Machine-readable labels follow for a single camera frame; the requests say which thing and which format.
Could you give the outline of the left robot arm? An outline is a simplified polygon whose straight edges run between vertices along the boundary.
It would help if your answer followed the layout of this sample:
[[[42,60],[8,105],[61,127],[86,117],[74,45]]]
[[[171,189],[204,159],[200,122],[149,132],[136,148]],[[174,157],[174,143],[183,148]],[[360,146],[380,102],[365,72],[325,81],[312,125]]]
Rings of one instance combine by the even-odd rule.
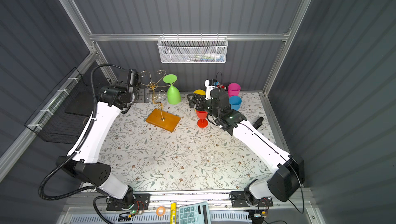
[[[92,89],[92,112],[73,148],[67,156],[60,156],[56,168],[44,177],[38,188],[38,195],[47,201],[60,200],[85,190],[96,190],[116,202],[123,209],[130,209],[136,200],[133,189],[119,180],[110,165],[98,161],[105,138],[119,114],[125,114],[137,98],[136,90],[140,88],[140,73],[136,69],[118,68],[121,78],[103,87],[98,93]],[[45,185],[59,171],[89,183],[81,189],[58,196],[44,192]]]

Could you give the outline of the pink wine glass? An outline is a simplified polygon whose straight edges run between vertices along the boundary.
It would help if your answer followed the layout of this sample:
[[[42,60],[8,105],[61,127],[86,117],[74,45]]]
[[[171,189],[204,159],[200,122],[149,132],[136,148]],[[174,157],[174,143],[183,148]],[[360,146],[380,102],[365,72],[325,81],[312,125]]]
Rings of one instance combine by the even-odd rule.
[[[237,83],[230,83],[227,89],[229,97],[238,96],[241,90],[241,86]]]

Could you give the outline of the green wine glass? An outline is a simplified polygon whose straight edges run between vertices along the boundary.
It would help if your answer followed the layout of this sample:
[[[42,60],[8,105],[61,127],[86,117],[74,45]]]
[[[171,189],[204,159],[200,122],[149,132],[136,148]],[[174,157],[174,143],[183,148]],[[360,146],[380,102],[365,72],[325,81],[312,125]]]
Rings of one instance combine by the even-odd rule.
[[[168,97],[169,104],[176,105],[176,104],[180,103],[181,102],[180,92],[179,92],[178,88],[176,88],[174,86],[174,84],[177,81],[177,76],[174,74],[165,75],[163,77],[163,81],[164,81],[164,83],[167,83],[170,85],[168,88],[168,91],[167,91],[167,97]]]

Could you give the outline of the yellow wine glass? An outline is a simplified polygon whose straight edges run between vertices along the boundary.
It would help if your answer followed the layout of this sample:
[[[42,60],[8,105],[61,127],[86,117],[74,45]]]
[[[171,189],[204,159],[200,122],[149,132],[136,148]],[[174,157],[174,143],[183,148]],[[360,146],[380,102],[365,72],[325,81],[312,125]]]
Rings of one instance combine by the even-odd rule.
[[[205,95],[206,95],[206,92],[205,92],[204,90],[195,90],[195,91],[194,91],[194,94],[198,94],[198,95],[203,95],[203,96],[205,96]]]

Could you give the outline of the red-orange wine glass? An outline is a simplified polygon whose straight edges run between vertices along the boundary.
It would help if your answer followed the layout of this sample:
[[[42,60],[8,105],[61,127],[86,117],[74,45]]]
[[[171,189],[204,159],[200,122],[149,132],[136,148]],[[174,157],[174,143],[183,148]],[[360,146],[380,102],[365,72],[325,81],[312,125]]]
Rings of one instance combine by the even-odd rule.
[[[205,111],[196,110],[196,115],[199,118],[199,120],[197,121],[197,125],[200,128],[206,128],[208,126],[208,120],[207,120],[208,113]]]

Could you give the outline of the gold rack with wooden base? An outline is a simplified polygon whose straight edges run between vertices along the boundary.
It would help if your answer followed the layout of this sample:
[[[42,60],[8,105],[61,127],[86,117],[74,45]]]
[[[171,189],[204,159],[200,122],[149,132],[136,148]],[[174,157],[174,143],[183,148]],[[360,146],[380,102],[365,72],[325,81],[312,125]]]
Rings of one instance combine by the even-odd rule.
[[[175,74],[167,74],[163,69],[158,70],[156,74],[161,76],[158,81],[153,80],[152,74],[149,70],[140,72],[141,80],[143,80],[145,76],[148,76],[150,79],[147,84],[141,82],[141,85],[146,87],[152,93],[151,101],[155,106],[154,110],[145,121],[166,131],[173,132],[181,118],[166,112],[164,110],[164,104],[160,99],[167,93],[163,88],[174,87],[174,84],[177,81],[177,76]]]

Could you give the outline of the blue wine glass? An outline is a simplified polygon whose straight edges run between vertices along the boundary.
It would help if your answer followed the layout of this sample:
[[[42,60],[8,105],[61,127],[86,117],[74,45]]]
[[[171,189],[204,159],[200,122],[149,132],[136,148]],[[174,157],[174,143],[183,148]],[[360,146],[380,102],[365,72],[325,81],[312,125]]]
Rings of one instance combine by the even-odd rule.
[[[230,102],[231,108],[233,110],[238,111],[241,107],[242,99],[239,96],[231,96],[229,98],[229,102]]]

